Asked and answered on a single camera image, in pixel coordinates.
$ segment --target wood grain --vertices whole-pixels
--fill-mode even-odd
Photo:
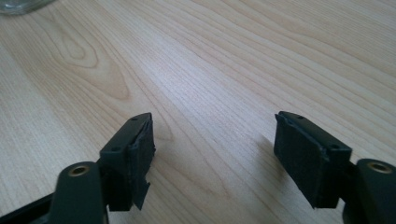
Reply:
[[[341,223],[275,158],[279,110],[396,164],[394,1],[58,0],[0,31],[1,216],[149,111],[144,208],[111,223]]]

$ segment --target glass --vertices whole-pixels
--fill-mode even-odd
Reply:
[[[0,0],[0,13],[8,15],[24,14],[36,10],[53,0]]]

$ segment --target light wood surface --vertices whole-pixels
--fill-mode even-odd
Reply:
[[[396,2],[58,0],[0,17],[0,215],[96,161],[152,112],[142,211],[111,223],[341,223],[313,210],[273,154],[304,115],[396,164]]]

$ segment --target black plastic part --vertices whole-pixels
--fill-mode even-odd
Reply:
[[[49,224],[107,223],[99,167],[85,161],[61,171],[53,194]]]
[[[0,224],[12,223],[35,223],[44,224],[48,222],[48,211],[52,194],[47,195],[37,201],[29,203],[3,217],[0,217]]]
[[[335,208],[352,149],[310,120],[276,115],[274,152],[312,207]]]
[[[396,223],[396,168],[386,162],[359,160],[356,190],[369,223]]]
[[[151,114],[129,119],[100,152],[98,164],[108,178],[105,194],[110,211],[139,209],[149,189],[145,175],[155,152]]]

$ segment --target table surface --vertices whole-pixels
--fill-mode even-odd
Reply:
[[[395,1],[58,0],[0,30],[0,215],[145,112],[151,187],[111,223],[342,222],[274,156],[280,110],[396,164]]]

